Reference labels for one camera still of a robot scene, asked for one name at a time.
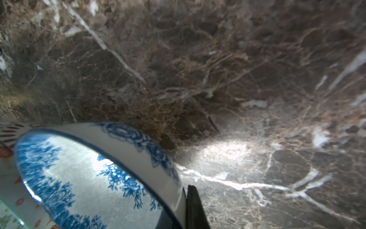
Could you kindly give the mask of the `white green-patterned bowl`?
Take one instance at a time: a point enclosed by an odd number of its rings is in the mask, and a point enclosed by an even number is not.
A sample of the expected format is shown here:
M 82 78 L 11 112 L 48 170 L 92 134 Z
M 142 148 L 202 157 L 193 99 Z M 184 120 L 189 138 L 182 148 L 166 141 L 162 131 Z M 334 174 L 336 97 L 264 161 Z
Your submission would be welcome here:
M 13 152 L 6 147 L 1 147 L 1 228 L 58 228 L 27 191 Z

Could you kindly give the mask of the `blue floral bowl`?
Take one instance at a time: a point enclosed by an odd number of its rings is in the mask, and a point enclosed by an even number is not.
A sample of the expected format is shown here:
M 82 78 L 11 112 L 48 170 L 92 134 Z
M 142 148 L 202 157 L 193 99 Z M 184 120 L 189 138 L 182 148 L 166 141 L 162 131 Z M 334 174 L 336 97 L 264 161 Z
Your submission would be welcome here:
M 62 229 L 184 229 L 174 162 L 147 134 L 114 122 L 32 129 L 15 146 L 31 196 Z

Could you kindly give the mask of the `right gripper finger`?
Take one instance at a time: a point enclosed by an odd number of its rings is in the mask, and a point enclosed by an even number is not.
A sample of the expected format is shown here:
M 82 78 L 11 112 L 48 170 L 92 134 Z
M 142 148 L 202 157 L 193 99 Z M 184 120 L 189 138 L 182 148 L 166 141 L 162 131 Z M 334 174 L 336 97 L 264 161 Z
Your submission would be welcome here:
M 192 185 L 188 186 L 187 193 L 186 228 L 210 229 L 198 190 Z

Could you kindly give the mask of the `white red-patterned bowl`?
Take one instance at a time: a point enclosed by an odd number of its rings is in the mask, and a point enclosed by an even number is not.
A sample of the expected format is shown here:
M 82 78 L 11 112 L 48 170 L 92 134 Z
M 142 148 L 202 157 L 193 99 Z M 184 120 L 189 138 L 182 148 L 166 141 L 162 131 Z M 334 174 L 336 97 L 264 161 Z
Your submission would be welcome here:
M 41 126 L 30 122 L 1 121 L 1 159 L 9 159 L 13 156 L 16 142 L 22 134 Z

